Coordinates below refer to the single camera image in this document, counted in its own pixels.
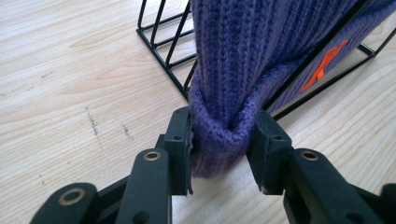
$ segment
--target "ribbed knit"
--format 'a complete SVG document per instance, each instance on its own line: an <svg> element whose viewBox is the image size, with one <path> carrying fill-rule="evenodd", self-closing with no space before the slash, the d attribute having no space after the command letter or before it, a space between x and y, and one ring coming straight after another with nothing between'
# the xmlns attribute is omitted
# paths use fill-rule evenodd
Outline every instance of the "ribbed knit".
<svg viewBox="0 0 396 224"><path fill-rule="evenodd" d="M357 0L191 0L197 67L190 107L193 175L225 174L243 157L257 111ZM347 40L333 68L396 8L373 0L270 108L302 93L326 51Z"/></svg>

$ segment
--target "metal wire frame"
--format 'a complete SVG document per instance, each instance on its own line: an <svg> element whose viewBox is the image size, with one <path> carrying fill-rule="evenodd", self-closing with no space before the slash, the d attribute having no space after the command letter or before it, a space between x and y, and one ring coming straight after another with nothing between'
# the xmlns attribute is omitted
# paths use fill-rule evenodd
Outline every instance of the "metal wire frame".
<svg viewBox="0 0 396 224"><path fill-rule="evenodd" d="M299 77L300 74L304 72L304 70L308 67L309 64L311 64L317 57L318 55L327 47L327 45L336 37L336 35L358 14L358 12L365 6L365 4L369 0L361 0L358 1L355 6L353 6L348 13L342 18L337 24L330 30L327 36L323 38L323 40L318 44L318 46L312 51L311 54L308 55L308 57L303 61L303 63L296 69L296 71L290 75L290 77L285 81L285 83L279 88L279 90L270 98L270 100L262 107L262 109L267 110L268 108L271 107L271 105L276 102L276 100L281 97L283 92L292 85L292 83ZM143 0L142 2L142 7L140 8L140 14L139 14L139 19L137 22L137 33L139 36L143 39L147 47L150 49L151 53L155 56L155 58L158 60L160 65L163 67L165 70L166 74L172 79L172 81L175 83L181 94L184 96L184 98L188 101L188 91L189 91L189 84L191 82L191 78L193 76L195 67L197 65L197 62L195 61L194 65L192 66L190 73L187 76L187 79L184 83L184 85L181 85L180 81L177 79L175 74L173 73L172 69L176 68L177 66L180 66L184 63L191 62L196 59L196 53L189 55L183 59L180 59L176 62L170 63L172 59L172 55L175 51L175 47L177 45L177 41L184 36L191 35L193 34L193 29L186 31L182 33L184 24L186 22L187 17L191 13L190 9L190 1L187 3L186 8L183 13L176 14L175 16L166 18L161 20L161 16L163 14L163 9L165 6L166 0L162 0L160 3L159 10L157 12L157 17L154 23L147 25L147 26L142 26L142 20L146 8L146 3L147 0ZM177 27L177 31L175 33L175 36L167 38L163 41L160 42L155 42L155 37L158 31L158 28L161 25L165 25L168 22L172 21L178 21L179 25ZM145 36L145 32L152 30L150 40ZM319 94L320 92L326 90L329 88L332 84L340 80L341 78L345 77L346 75L350 74L354 70L358 69L360 66L364 65L365 63L369 62L372 60L376 55L379 54L379 52L388 44L388 42L396 35L396 28L390 33L390 35L385 39L385 41L380 45L380 47L376 50L371 49L370 47L364 45L363 43L360 43L358 46L358 49L361 50L363 53L367 55L366 58L361 60L358 63L353 64L350 66L347 70L341 72L340 74L332 77L330 80L326 81L325 83L321 84L311 92L309 92L307 95L304 97L298 99L291 105L288 105L286 108L283 108L280 111L276 111L275 114L273 113L273 117L275 120L279 120L286 115L288 115L291 111L299 107L300 105L303 105L305 102L308 100L312 99L314 96ZM161 55L158 53L157 48L159 46L164 46L171 43L171 47L168 51L168 54L166 56L166 59L164 60Z"/></svg>

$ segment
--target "light wood surface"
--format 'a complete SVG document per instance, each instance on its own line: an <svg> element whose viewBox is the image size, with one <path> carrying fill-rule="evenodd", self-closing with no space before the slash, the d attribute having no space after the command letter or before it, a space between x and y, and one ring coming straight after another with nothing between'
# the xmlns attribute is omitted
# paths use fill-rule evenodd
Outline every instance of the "light wood surface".
<svg viewBox="0 0 396 224"><path fill-rule="evenodd" d="M1 1L0 223L29 222L67 184L102 189L128 175L187 104L135 32L140 4ZM169 1L163 16L184 6ZM146 18L157 7L148 1ZM393 14L365 43L378 45L395 24ZM193 52L182 46L176 56ZM295 147L321 151L346 180L378 193L396 182L395 100L393 39L280 124ZM192 182L194 195L173 200L175 223L287 223L282 197L259 193L246 160Z"/></svg>

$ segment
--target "screw hole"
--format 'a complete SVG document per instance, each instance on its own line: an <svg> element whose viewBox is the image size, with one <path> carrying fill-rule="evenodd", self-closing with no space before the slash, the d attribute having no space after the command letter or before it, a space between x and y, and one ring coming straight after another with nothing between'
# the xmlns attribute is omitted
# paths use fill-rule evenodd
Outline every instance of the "screw hole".
<svg viewBox="0 0 396 224"><path fill-rule="evenodd" d="M301 157L303 157L304 159L308 160L308 161L317 161L319 159L319 156L311 151L303 151L301 153Z"/></svg>
<svg viewBox="0 0 396 224"><path fill-rule="evenodd" d="M62 206L72 205L78 203L85 196L85 190L81 188L73 188L63 193L59 197L58 204Z"/></svg>
<svg viewBox="0 0 396 224"><path fill-rule="evenodd" d="M149 221L149 213L148 212L138 212L136 215L134 215L134 218L132 219L132 222L134 224L144 224Z"/></svg>
<svg viewBox="0 0 396 224"><path fill-rule="evenodd" d="M346 218L351 220L353 223L364 223L364 218L357 213L348 213Z"/></svg>
<svg viewBox="0 0 396 224"><path fill-rule="evenodd" d="M143 158L146 161L156 161L161 157L161 153L159 153L158 151L150 151L148 153L146 153Z"/></svg>

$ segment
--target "purple beanie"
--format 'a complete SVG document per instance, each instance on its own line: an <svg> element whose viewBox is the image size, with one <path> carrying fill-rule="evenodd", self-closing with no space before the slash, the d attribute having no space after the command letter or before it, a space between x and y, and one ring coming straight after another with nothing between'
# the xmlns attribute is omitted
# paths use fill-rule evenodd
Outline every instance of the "purple beanie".
<svg viewBox="0 0 396 224"><path fill-rule="evenodd" d="M191 0L198 62L189 93L194 176L222 175L240 161L257 111L356 2ZM324 73L395 8L396 1L389 0L366 4L269 112L301 94L329 52L339 50Z"/></svg>

